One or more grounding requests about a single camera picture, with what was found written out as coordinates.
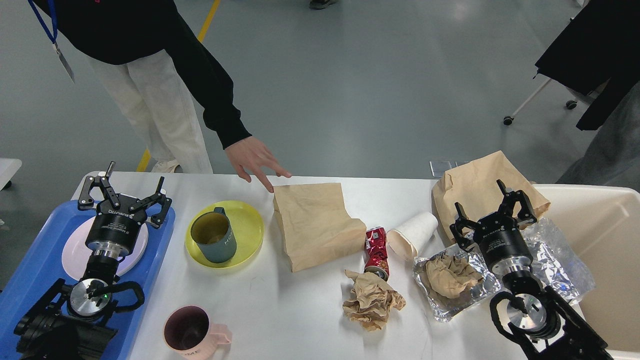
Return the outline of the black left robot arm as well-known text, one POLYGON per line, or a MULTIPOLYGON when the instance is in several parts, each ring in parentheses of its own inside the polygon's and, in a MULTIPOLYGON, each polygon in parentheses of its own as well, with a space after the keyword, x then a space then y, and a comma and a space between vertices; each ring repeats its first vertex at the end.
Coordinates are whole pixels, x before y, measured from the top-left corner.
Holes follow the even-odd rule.
POLYGON ((163 189, 164 177, 146 198, 117 193, 110 185, 114 165, 86 177, 78 197, 78 210, 96 212, 82 276, 73 284, 56 280, 14 328, 23 360, 98 360, 117 334, 107 325, 113 314, 134 312, 146 301, 138 282, 121 281, 118 267, 134 252, 146 223, 162 226, 172 199, 163 189))

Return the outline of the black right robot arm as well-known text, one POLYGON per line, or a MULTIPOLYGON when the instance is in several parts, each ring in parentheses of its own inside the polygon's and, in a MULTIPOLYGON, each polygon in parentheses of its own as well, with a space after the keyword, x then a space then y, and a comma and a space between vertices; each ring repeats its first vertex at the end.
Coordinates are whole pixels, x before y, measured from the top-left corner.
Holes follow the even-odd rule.
POLYGON ((533 256, 522 224, 537 222, 530 198, 497 181, 503 199, 496 212, 472 221, 461 203, 450 226, 459 248, 474 245, 506 290, 490 300, 491 319, 501 335, 518 344, 529 360, 610 360, 608 344, 550 285, 534 275, 533 256))

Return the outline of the person's bare hand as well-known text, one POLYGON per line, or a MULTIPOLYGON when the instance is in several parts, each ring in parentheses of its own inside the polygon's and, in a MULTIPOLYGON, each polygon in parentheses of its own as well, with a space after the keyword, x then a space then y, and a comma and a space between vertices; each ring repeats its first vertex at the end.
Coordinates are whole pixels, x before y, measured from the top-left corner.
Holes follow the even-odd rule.
POLYGON ((292 177, 292 173, 279 164, 269 148, 254 136, 235 142, 228 146, 224 152, 238 177, 251 183, 250 174, 253 174, 269 193, 274 192, 274 185, 269 181, 263 168, 274 171, 278 177, 292 177))

